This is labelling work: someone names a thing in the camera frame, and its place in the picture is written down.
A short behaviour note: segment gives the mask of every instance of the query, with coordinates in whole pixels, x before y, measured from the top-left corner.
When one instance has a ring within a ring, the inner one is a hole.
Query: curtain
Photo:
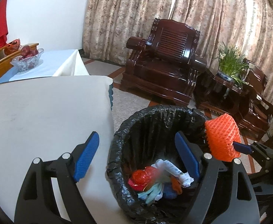
[[[221,42],[236,45],[268,77],[264,97],[273,104],[273,6],[270,0],[176,0],[173,20],[201,31],[197,54],[218,67]]]
[[[89,0],[83,49],[90,58],[124,65],[131,36],[148,38],[155,18],[168,18],[172,0]]]

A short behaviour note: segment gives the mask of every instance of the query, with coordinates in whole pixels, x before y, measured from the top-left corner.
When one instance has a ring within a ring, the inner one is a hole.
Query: metal screw
[[[68,158],[70,158],[70,153],[69,153],[69,152],[65,152],[65,153],[62,155],[62,158],[63,158],[63,159],[68,159]]]
[[[210,153],[205,153],[204,154],[204,158],[206,159],[211,159],[212,158],[212,155]]]
[[[234,163],[236,163],[236,164],[240,164],[240,163],[241,163],[241,161],[240,161],[240,159],[239,159],[239,158],[235,158],[235,159],[234,159]]]
[[[38,157],[34,158],[34,160],[33,160],[34,164],[38,164],[39,162],[40,162],[40,158],[38,158]]]

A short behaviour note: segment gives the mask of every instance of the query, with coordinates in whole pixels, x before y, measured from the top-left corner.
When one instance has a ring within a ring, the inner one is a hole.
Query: tile floor
[[[170,104],[167,100],[154,96],[150,93],[140,91],[138,89],[130,89],[128,92],[123,92],[119,89],[123,72],[125,71],[124,66],[117,66],[97,60],[82,58],[86,69],[90,75],[104,75],[109,76],[114,80],[113,89],[113,118],[115,131],[119,129],[121,123],[131,116],[134,112],[139,111],[143,108],[159,104]],[[188,105],[189,108],[195,108],[195,101],[192,99]],[[206,110],[203,112],[209,118],[216,118],[218,114]],[[266,141],[268,137],[265,135],[263,141]],[[252,143],[253,140],[241,136],[241,142],[243,144]],[[242,154],[240,157],[247,173],[255,173],[261,170],[261,166],[251,157]]]

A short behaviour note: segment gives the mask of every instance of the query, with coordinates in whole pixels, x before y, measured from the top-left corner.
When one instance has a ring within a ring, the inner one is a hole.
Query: potted plant
[[[237,46],[226,46],[224,43],[218,48],[219,68],[217,74],[227,81],[234,81],[242,85],[245,83],[241,77],[248,64],[243,63],[244,56],[241,56],[240,50]]]

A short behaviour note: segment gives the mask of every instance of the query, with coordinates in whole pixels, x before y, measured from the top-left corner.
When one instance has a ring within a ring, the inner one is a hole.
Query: trash can
[[[183,189],[176,199],[161,199],[146,205],[129,186],[133,171],[150,166],[157,159],[169,160],[187,172],[176,150],[174,136],[183,131],[188,140],[210,152],[205,142],[205,121],[197,109],[170,105],[148,107],[125,120],[115,133],[108,159],[107,175],[119,206],[135,223],[174,224],[189,206],[197,184]]]

